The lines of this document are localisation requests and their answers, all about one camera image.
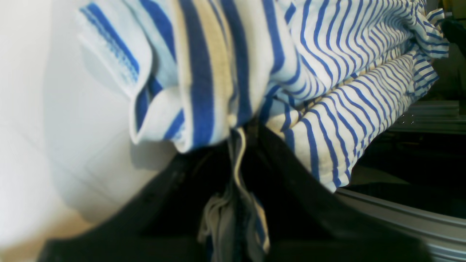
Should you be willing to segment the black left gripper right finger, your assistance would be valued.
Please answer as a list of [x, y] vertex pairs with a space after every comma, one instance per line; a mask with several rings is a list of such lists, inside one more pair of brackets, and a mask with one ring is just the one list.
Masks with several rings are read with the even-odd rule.
[[242, 174], [264, 207], [267, 262], [430, 262], [426, 245], [340, 201], [286, 144], [258, 122], [246, 126]]

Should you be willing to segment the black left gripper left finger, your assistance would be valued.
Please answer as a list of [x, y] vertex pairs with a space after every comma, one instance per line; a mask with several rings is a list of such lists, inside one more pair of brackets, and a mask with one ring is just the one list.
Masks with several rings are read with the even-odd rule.
[[223, 191], [227, 143], [177, 154], [119, 212], [69, 239], [48, 240], [40, 262], [206, 262], [197, 241], [203, 209]]

